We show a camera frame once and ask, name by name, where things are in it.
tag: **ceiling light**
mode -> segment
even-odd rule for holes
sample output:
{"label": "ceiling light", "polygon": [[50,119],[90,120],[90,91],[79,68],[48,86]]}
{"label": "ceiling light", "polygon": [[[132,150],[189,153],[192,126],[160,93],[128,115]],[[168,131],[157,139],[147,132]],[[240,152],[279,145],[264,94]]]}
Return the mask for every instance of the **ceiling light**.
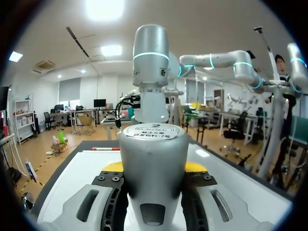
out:
{"label": "ceiling light", "polygon": [[23,56],[23,54],[20,54],[20,53],[13,51],[11,53],[11,56],[9,57],[9,60],[13,61],[13,62],[18,62],[22,56]]}
{"label": "ceiling light", "polygon": [[91,20],[110,21],[122,16],[124,0],[87,0],[86,7]]}
{"label": "ceiling light", "polygon": [[117,56],[122,54],[122,46],[120,45],[101,47],[101,50],[103,56]]}

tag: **computer monitor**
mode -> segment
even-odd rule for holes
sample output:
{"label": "computer monitor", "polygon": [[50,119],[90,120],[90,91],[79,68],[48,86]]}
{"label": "computer monitor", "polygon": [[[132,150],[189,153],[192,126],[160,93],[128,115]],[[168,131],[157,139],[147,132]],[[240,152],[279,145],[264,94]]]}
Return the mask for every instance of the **computer monitor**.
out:
{"label": "computer monitor", "polygon": [[106,107],[106,99],[94,100],[94,107]]}
{"label": "computer monitor", "polygon": [[55,105],[54,109],[55,109],[55,110],[64,111],[64,105],[63,105],[63,104],[57,104],[57,105]]}

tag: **red marker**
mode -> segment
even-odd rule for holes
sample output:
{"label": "red marker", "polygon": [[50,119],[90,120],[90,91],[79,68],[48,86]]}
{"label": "red marker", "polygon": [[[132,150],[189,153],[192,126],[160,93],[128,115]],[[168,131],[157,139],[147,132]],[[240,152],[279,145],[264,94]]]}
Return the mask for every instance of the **red marker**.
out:
{"label": "red marker", "polygon": [[92,148],[93,151],[120,151],[120,148]]}

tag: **person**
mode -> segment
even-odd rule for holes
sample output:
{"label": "person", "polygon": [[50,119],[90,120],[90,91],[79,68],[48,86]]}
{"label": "person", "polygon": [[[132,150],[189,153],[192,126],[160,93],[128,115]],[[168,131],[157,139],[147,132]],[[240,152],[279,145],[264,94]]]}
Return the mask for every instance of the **person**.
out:
{"label": "person", "polygon": [[[290,76],[288,75],[285,67],[284,59],[281,55],[277,54],[275,56],[275,62],[277,65],[277,69],[280,75],[280,80],[284,80],[286,82],[289,82]],[[270,103],[271,99],[273,97],[273,94],[265,100],[266,103]],[[288,104],[288,111],[286,116],[284,117],[283,124],[282,124],[282,130],[280,133],[280,139],[281,139],[281,145],[280,145],[280,153],[278,160],[275,164],[275,167],[272,171],[272,175],[278,175],[279,178],[281,178],[278,183],[277,187],[284,189],[283,180],[282,180],[282,173],[281,173],[281,166],[285,160],[285,154],[287,153],[287,149],[289,148],[290,140],[289,135],[291,135],[291,127],[292,127],[292,118],[293,113],[292,110],[294,106],[296,105],[296,98],[294,95],[285,93],[283,94],[283,97],[286,99],[286,103]]]}

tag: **ceiling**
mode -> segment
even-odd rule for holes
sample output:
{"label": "ceiling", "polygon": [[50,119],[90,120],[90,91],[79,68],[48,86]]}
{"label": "ceiling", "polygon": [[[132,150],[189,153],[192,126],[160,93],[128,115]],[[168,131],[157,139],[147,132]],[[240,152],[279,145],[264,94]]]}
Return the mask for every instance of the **ceiling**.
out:
{"label": "ceiling", "polygon": [[[86,1],[48,1],[14,48],[23,57],[17,63],[10,62],[8,73],[14,69],[52,82],[107,73],[131,75],[135,32],[144,24],[166,28],[169,48],[177,57],[250,50],[256,57],[254,67],[265,77],[272,73],[270,60],[253,27],[263,26],[274,53],[285,60],[287,44],[293,41],[276,16],[259,0],[125,0],[123,15],[109,22],[92,21],[85,10]],[[67,27],[89,58],[74,42]],[[122,45],[121,56],[102,56],[101,46],[118,44]],[[47,75],[32,72],[33,66],[43,60],[54,62],[55,70]],[[214,69],[210,73],[222,78],[233,77],[230,69]]]}

